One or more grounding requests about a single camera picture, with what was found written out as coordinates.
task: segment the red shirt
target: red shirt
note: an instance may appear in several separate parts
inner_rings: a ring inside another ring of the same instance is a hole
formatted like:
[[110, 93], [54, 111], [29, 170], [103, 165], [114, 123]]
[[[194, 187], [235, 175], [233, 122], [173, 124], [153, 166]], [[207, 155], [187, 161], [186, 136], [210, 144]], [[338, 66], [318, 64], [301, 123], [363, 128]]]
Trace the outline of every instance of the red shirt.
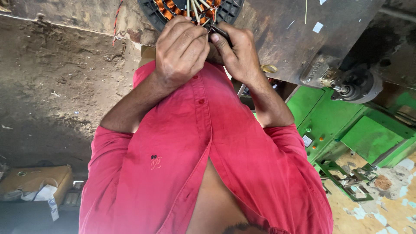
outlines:
[[[139, 68], [134, 87], [154, 68]], [[208, 156], [249, 222], [270, 233], [332, 232], [321, 179], [296, 126], [263, 129], [224, 68], [207, 62], [135, 134], [97, 128], [79, 232], [185, 233]]]

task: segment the green machine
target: green machine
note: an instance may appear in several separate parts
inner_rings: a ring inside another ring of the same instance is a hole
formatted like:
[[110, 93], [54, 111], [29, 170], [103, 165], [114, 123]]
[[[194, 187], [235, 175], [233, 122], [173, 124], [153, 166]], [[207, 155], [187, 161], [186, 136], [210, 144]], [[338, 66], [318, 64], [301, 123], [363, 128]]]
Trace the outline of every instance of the green machine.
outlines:
[[[308, 161], [322, 180], [332, 180], [355, 202], [372, 200], [361, 182], [371, 183], [377, 168], [392, 168], [416, 150], [416, 122], [401, 111], [416, 110], [416, 100], [404, 93], [387, 109], [372, 102], [334, 101], [332, 93], [330, 88], [301, 86], [287, 105]], [[335, 163], [348, 148], [368, 162], [352, 174]]]

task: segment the embroidered logo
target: embroidered logo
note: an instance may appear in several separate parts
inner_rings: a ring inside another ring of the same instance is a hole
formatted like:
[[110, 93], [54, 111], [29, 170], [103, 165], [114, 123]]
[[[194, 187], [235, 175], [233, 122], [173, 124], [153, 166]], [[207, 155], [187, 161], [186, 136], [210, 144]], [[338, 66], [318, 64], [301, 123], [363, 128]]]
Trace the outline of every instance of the embroidered logo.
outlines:
[[152, 155], [151, 161], [150, 161], [150, 170], [160, 168], [161, 165], [159, 164], [161, 160], [162, 160], [162, 157], [157, 157], [157, 155]]

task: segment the yellow tape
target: yellow tape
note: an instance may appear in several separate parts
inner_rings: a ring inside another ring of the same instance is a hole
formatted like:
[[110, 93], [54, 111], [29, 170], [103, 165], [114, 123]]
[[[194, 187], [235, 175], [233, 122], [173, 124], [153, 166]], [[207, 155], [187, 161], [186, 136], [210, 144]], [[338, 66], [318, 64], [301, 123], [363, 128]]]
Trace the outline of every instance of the yellow tape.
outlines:
[[260, 68], [264, 71], [264, 72], [268, 72], [268, 73], [276, 73], [278, 71], [277, 67], [271, 65], [271, 64], [266, 64], [266, 65], [260, 65]]

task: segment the wooden workbench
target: wooden workbench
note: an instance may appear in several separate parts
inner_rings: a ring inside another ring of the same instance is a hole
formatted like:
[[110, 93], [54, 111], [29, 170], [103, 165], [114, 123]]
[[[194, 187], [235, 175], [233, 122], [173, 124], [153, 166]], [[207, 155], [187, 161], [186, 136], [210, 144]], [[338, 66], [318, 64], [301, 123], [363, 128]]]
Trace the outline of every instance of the wooden workbench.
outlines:
[[[299, 77], [317, 52], [343, 59], [383, 2], [308, 0], [305, 24], [305, 0], [245, 0], [234, 25], [251, 29], [260, 62], [279, 69], [269, 77], [301, 84]], [[118, 6], [117, 0], [16, 0], [11, 12], [0, 14], [35, 20], [42, 13], [54, 24], [112, 35]], [[323, 24], [319, 33], [312, 31], [317, 22]], [[124, 0], [117, 32], [143, 45], [154, 45], [159, 35], [136, 0]]]

